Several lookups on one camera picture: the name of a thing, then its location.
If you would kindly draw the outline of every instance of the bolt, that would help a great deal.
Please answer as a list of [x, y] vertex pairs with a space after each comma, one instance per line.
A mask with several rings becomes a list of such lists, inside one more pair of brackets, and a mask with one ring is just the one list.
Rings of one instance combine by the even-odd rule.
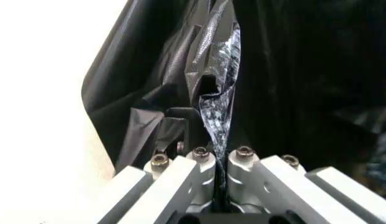
[[163, 172], [168, 167], [169, 161], [166, 154], [155, 154], [150, 160], [153, 171]]
[[176, 144], [176, 152], [182, 155], [184, 148], [185, 148], [185, 144], [182, 141], [178, 141], [178, 143]]
[[253, 157], [254, 151], [248, 146], [240, 146], [236, 150], [236, 156], [240, 160], [249, 160]]
[[294, 169], [298, 169], [299, 166], [299, 160], [292, 155], [283, 155], [282, 159], [288, 163], [290, 166], [292, 166]]
[[207, 162], [210, 152], [204, 147], [197, 147], [193, 149], [192, 157], [197, 162]]

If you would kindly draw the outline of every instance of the black metal part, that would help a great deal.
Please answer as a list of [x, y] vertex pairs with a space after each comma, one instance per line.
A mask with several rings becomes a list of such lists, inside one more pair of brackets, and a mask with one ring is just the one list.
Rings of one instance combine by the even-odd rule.
[[177, 213], [175, 212], [167, 224], [304, 224], [295, 213]]

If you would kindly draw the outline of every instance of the white background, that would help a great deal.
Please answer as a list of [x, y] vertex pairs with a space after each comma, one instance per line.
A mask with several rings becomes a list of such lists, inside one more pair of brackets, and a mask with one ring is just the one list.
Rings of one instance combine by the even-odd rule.
[[0, 1], [0, 223], [81, 223], [111, 178], [81, 85], [126, 1]]

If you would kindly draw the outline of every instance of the screw head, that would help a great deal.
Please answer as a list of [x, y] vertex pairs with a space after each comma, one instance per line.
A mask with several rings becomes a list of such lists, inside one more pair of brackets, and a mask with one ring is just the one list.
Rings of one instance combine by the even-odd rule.
[[193, 149], [192, 157], [197, 162], [206, 162], [210, 156], [210, 152], [204, 147]]
[[236, 156], [238, 159], [241, 159], [241, 160], [250, 159], [253, 157], [253, 155], [254, 155], [254, 151], [252, 150], [252, 148], [248, 146], [240, 146], [236, 150]]
[[150, 164], [153, 171], [162, 172], [169, 165], [168, 156], [163, 153], [155, 154], [150, 160]]
[[290, 166], [292, 166], [294, 169], [298, 169], [298, 166], [299, 166], [299, 160], [298, 158], [296, 158], [295, 156], [292, 156], [292, 155], [283, 155], [282, 156], [282, 159], [287, 163], [289, 164]]

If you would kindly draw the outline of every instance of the white metal bar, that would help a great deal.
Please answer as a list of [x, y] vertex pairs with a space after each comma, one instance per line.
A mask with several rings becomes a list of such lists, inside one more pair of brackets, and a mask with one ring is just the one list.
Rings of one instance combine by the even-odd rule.
[[365, 223], [278, 156], [256, 162], [250, 181], [271, 213], [291, 210], [306, 223]]
[[127, 166], [111, 179], [100, 195], [89, 223], [116, 223], [153, 183], [152, 175]]
[[333, 167], [306, 176], [368, 223], [386, 223], [386, 200]]
[[178, 156], [119, 223], [164, 224], [173, 212], [186, 211], [200, 185], [196, 161]]

